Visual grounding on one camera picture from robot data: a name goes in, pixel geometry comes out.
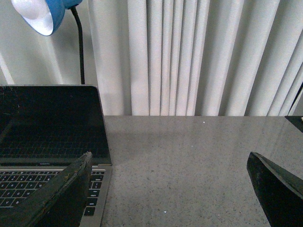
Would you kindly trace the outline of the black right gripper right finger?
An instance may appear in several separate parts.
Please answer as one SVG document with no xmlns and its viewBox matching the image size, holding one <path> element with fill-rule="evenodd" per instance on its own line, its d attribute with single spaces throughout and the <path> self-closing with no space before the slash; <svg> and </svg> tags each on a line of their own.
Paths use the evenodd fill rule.
<svg viewBox="0 0 303 227">
<path fill-rule="evenodd" d="M 251 152 L 247 171 L 272 227 L 303 225 L 303 180 L 259 153 Z"/>
</svg>

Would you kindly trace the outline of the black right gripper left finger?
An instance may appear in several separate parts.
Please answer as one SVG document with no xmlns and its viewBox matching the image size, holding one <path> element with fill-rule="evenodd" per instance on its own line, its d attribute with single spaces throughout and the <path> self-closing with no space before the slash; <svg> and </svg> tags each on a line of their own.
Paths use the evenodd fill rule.
<svg viewBox="0 0 303 227">
<path fill-rule="evenodd" d="M 0 213 L 2 227 L 78 227 L 86 207 L 92 153 L 86 152 L 19 205 Z"/>
</svg>

